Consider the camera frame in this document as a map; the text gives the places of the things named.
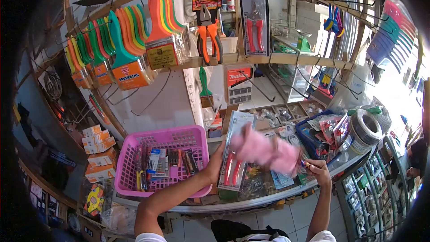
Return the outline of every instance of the hand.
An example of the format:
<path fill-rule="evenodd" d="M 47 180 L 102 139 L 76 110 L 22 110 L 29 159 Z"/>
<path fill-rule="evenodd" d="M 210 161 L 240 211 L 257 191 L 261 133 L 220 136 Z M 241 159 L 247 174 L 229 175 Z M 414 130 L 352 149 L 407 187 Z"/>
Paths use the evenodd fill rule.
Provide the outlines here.
<path fill-rule="evenodd" d="M 309 170 L 315 176 L 318 184 L 321 187 L 331 187 L 331 177 L 327 163 L 324 160 L 306 159 L 305 161 L 311 164 Z"/>
<path fill-rule="evenodd" d="M 216 184 L 218 181 L 219 171 L 221 169 L 222 164 L 222 155 L 225 148 L 225 140 L 218 146 L 215 153 L 212 154 L 211 159 L 209 160 L 208 165 L 205 169 L 201 170 L 199 174 L 201 174 L 205 179 L 208 180 L 209 184 Z"/>

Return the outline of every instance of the pliers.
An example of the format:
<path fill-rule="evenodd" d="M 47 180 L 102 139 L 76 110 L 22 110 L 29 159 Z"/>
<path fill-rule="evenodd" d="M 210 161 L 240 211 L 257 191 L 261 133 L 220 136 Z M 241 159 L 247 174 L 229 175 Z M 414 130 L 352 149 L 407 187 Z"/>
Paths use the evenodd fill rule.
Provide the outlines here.
<path fill-rule="evenodd" d="M 260 4 L 255 1 L 252 2 L 252 11 L 251 14 L 246 19 L 246 27 L 248 33 L 248 43 L 249 50 L 251 52 L 255 52 L 254 39 L 253 39 L 253 31 L 252 28 L 255 26 L 257 28 L 257 43 L 260 51 L 264 51 L 263 43 L 261 42 L 261 32 L 263 30 L 263 20 L 260 16 Z"/>
<path fill-rule="evenodd" d="M 218 27 L 216 25 L 218 19 L 215 20 L 216 22 L 213 24 L 208 7 L 205 4 L 202 4 L 202 9 L 200 10 L 200 24 L 197 24 L 199 33 L 199 36 L 197 37 L 197 51 L 207 66 L 210 65 L 210 58 L 206 47 L 207 34 L 209 34 L 212 42 L 212 57 L 216 56 L 218 64 L 222 64 L 222 44 L 217 34 Z"/>

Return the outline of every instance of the orange pliers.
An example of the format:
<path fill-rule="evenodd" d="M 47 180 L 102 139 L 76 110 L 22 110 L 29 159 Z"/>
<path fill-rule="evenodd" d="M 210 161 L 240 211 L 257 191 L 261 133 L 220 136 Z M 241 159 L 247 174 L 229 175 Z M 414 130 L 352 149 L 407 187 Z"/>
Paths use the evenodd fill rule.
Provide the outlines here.
<path fill-rule="evenodd" d="M 216 56 L 218 64 L 222 64 L 222 44 L 217 34 L 218 27 L 216 25 L 218 19 L 215 19 L 215 21 L 215 24 L 213 24 L 208 7 L 202 4 L 202 9 L 200 10 L 200 24 L 197 24 L 199 33 L 197 37 L 197 51 L 207 66 L 210 65 L 210 58 L 206 47 L 206 38 L 208 36 L 210 36 L 212 42 L 212 57 Z"/>

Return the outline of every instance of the makita logo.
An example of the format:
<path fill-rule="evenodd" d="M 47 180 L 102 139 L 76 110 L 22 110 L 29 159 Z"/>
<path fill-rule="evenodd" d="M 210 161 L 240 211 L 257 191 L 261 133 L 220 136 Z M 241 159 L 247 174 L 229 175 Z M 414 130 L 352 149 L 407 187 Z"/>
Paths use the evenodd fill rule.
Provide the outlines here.
<path fill-rule="evenodd" d="M 96 77 L 97 77 L 97 78 L 101 78 L 101 77 L 106 76 L 106 75 L 107 75 L 107 73 L 105 72 L 105 73 L 101 73 L 101 74 L 99 74 L 99 75 L 96 75 Z"/>
<path fill-rule="evenodd" d="M 131 79 L 131 78 L 137 78 L 137 77 L 139 77 L 139 74 L 133 74 L 133 75 L 130 75 L 130 76 L 126 76 L 126 77 L 124 77 L 124 78 L 119 78 L 119 80 L 118 80 L 118 81 L 123 82 L 123 81 L 126 81 L 126 80 L 128 80 L 128 79 Z"/>
<path fill-rule="evenodd" d="M 241 75 L 230 75 L 230 79 L 234 79 L 234 78 L 243 78 L 244 76 Z"/>
<path fill-rule="evenodd" d="M 130 72 L 129 67 L 121 67 L 121 72 L 127 76 Z"/>

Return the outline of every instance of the red pruning shears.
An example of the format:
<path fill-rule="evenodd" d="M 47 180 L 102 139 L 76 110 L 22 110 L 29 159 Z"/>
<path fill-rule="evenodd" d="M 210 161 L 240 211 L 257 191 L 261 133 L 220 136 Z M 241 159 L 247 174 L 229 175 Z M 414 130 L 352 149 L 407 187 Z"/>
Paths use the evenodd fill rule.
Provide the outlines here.
<path fill-rule="evenodd" d="M 227 158 L 227 168 L 225 171 L 225 175 L 224 175 L 224 185 L 230 185 L 230 177 L 231 177 L 231 182 L 233 185 L 237 185 L 237 179 L 239 177 L 239 171 L 240 171 L 240 165 L 242 164 L 242 160 L 237 160 L 236 161 L 236 166 L 234 167 L 234 171 L 233 171 L 233 176 L 230 175 L 231 173 L 231 167 L 233 165 L 233 152 L 229 152 L 228 153 L 228 158 Z"/>
<path fill-rule="evenodd" d="M 253 39 L 253 27 L 257 28 L 257 43 L 260 51 L 264 51 L 263 43 L 261 42 L 261 32 L 263 30 L 263 20 L 260 16 L 260 4 L 253 1 L 252 2 L 252 10 L 251 14 L 248 16 L 246 20 L 246 27 L 248 29 L 248 43 L 249 50 L 251 52 L 255 52 L 254 39 Z"/>
<path fill-rule="evenodd" d="M 199 56 L 203 58 L 205 64 L 209 66 L 210 58 L 206 47 L 206 38 L 210 36 L 212 42 L 212 57 L 216 56 L 218 64 L 222 64 L 222 44 L 217 34 L 218 19 L 215 19 L 215 24 L 211 21 L 211 14 L 209 13 L 208 7 L 202 4 L 200 10 L 200 24 L 197 24 L 199 36 L 197 38 L 197 50 Z"/>

